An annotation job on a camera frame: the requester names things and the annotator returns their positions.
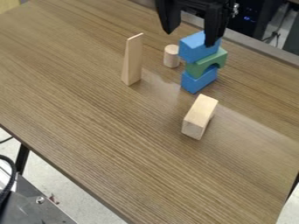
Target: triangular wooden block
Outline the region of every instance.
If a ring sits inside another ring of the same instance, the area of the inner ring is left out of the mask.
[[[127,39],[122,65],[122,81],[130,86],[141,79],[143,68],[143,33]]]

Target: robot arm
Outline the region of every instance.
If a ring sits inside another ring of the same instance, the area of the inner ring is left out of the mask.
[[[224,35],[230,17],[238,13],[235,0],[156,0],[163,29],[171,34],[181,23],[182,8],[205,13],[205,45],[213,46]]]

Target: toy block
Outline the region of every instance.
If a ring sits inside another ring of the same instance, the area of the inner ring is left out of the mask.
[[[184,71],[181,86],[188,92],[196,94],[199,90],[217,79],[217,71],[218,68],[216,66],[211,66],[198,79],[194,79],[190,74]]]
[[[178,57],[178,45],[167,45],[164,48],[163,63],[166,67],[178,67],[180,58]]]
[[[187,63],[193,63],[216,53],[219,49],[220,43],[221,38],[216,41],[215,45],[206,47],[205,32],[200,31],[186,38],[182,38],[179,41],[178,55]]]
[[[141,79],[143,65],[143,33],[127,39],[122,65],[122,81],[130,86]]]
[[[217,104],[218,101],[212,97],[200,94],[184,117],[182,133],[200,140],[215,113]]]
[[[220,47],[216,53],[204,59],[198,60],[195,63],[186,64],[185,70],[188,74],[193,76],[193,78],[197,79],[203,75],[205,70],[211,65],[214,65],[218,68],[223,67],[226,64],[226,58],[227,51]]]

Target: rectangular wooden block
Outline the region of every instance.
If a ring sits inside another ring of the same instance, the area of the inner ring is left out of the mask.
[[[127,39],[122,66],[122,81],[130,86],[141,79],[143,68],[143,33]]]
[[[217,104],[217,100],[200,94],[183,120],[182,133],[200,140]]]
[[[215,45],[211,47],[205,46],[205,32],[200,31],[192,34],[186,38],[182,38],[179,41],[179,52],[180,56],[187,63],[193,63],[197,60],[201,60],[211,54],[218,51],[221,44],[221,38],[219,38]]]

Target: green arch block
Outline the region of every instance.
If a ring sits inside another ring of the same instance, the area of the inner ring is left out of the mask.
[[[226,58],[227,51],[220,47],[216,53],[204,59],[200,59],[194,63],[186,63],[185,70],[188,74],[193,76],[193,78],[197,79],[204,73],[206,68],[211,65],[215,65],[219,68],[223,67],[226,64]]]

